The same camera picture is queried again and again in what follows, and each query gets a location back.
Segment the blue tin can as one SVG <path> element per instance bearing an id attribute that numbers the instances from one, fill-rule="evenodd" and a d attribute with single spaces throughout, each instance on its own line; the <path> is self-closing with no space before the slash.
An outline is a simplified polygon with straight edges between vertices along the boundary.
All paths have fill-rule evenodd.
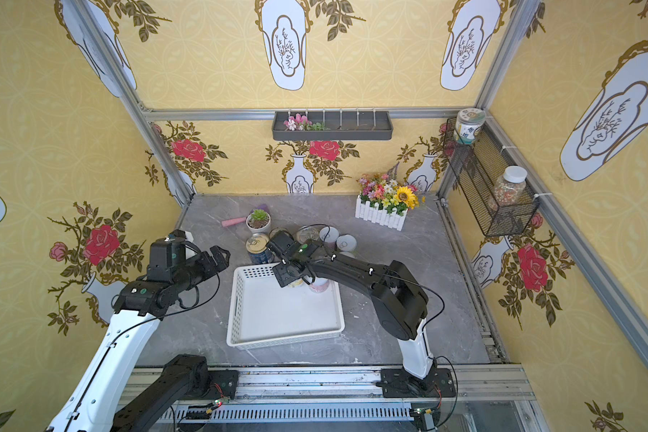
<path id="1" fill-rule="evenodd" d="M 273 262 L 274 256 L 268 248 L 269 237 L 264 233 L 255 233 L 246 241 L 249 259 L 254 265 L 264 265 Z"/>
<path id="2" fill-rule="evenodd" d="M 320 240 L 320 230 L 316 226 L 304 226 L 297 230 L 295 239 L 301 244 L 308 240 Z"/>

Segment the pink small can front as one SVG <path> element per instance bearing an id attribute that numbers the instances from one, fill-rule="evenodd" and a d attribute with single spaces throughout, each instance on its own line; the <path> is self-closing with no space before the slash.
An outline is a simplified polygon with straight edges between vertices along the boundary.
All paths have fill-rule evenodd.
<path id="1" fill-rule="evenodd" d="M 325 293 L 330 287 L 331 280 L 318 277 L 309 288 L 313 293 Z"/>

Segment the yellow small can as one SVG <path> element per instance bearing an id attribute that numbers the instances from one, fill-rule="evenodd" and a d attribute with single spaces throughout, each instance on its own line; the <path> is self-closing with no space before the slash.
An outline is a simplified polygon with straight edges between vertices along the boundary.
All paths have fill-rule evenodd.
<path id="1" fill-rule="evenodd" d="M 304 284 L 304 281 L 302 281 L 302 279 L 297 279 L 297 280 L 291 282 L 290 284 L 288 284 L 288 287 L 295 288 L 295 287 L 301 286 L 303 284 Z"/>

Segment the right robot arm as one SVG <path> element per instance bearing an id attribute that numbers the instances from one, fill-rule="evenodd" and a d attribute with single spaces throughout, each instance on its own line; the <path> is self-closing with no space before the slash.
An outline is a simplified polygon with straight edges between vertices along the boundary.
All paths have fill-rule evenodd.
<path id="1" fill-rule="evenodd" d="M 267 243 L 278 259 L 273 271 L 280 286 L 297 280 L 312 285 L 328 280 L 369 297 L 382 328 L 397 339 L 404 371 L 417 378 L 428 377 L 434 360 L 428 346 L 428 295 L 410 270 L 400 261 L 371 264 L 341 255 L 323 241 L 300 243 L 279 232 Z"/>

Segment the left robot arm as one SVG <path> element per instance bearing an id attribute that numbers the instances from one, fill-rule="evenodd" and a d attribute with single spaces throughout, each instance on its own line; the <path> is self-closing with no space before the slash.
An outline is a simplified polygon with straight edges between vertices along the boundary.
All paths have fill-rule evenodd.
<path id="1" fill-rule="evenodd" d="M 180 295 L 218 277 L 230 265 L 230 252 L 207 251 L 176 230 L 150 248 L 145 275 L 130 282 L 113 306 L 104 339 L 50 431 L 147 431 L 171 406 L 185 397 L 214 390 L 203 356 L 178 355 L 161 375 L 124 407 L 123 390 L 151 336 L 162 320 L 173 316 Z"/>

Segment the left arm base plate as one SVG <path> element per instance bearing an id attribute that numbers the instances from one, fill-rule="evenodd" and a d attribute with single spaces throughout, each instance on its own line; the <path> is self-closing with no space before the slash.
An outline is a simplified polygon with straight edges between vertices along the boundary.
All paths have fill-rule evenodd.
<path id="1" fill-rule="evenodd" d="M 230 369 L 208 370 L 201 372 L 199 387 L 194 396 L 200 399 L 217 400 L 235 398 L 239 383 L 239 371 Z"/>

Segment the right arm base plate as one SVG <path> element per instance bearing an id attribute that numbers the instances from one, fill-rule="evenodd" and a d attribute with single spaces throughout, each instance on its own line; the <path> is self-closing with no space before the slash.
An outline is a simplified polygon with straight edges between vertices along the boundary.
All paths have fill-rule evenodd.
<path id="1" fill-rule="evenodd" d="M 382 389 L 385 398 L 433 398 L 456 396 L 456 379 L 448 368 L 432 366 L 425 378 L 404 369 L 382 369 L 375 385 Z"/>

